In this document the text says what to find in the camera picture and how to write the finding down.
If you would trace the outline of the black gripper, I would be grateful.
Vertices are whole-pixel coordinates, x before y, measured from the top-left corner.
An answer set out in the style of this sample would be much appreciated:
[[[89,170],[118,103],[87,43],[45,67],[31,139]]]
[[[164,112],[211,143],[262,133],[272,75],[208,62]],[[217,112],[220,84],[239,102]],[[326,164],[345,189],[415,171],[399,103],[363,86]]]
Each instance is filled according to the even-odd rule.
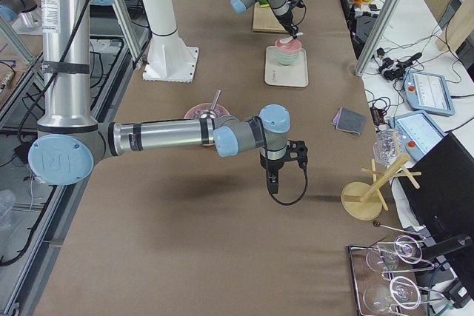
[[[278,194],[278,171],[284,164],[297,161],[300,169],[306,169],[308,164],[308,148],[304,141],[289,140],[285,148],[279,151],[265,151],[260,154],[260,165],[266,169],[267,191]]]
[[[293,21],[293,9],[301,8],[306,10],[306,4],[303,0],[286,0],[284,6],[276,14],[279,24],[286,30],[293,39],[298,37],[298,24]]]

